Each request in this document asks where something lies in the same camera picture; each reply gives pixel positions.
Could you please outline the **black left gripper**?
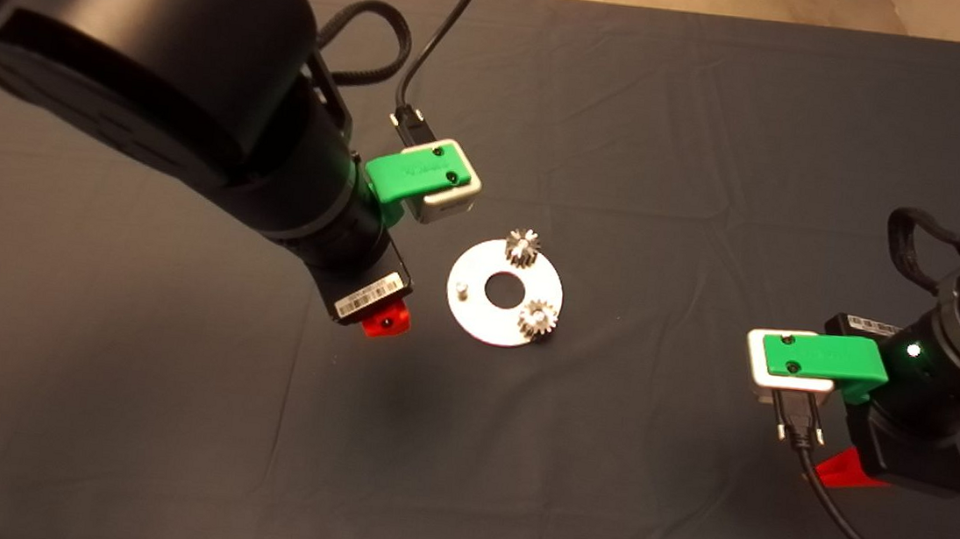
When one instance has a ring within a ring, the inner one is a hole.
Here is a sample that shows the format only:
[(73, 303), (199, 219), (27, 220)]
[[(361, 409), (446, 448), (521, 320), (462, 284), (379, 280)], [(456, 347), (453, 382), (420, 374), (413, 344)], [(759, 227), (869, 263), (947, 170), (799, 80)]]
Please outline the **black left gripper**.
[(398, 337), (411, 327), (401, 299), (413, 291), (412, 274), (390, 235), (356, 265), (315, 266), (315, 286), (334, 323), (359, 323), (368, 337)]

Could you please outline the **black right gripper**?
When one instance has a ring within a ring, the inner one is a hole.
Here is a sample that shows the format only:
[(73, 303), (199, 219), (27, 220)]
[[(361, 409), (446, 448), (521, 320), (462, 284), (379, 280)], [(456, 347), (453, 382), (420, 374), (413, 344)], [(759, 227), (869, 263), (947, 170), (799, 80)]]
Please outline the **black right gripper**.
[(813, 464), (822, 485), (960, 496), (960, 357), (941, 326), (926, 319), (905, 329), (870, 326), (839, 313), (824, 327), (875, 341), (888, 381), (866, 401), (845, 402), (852, 446)]

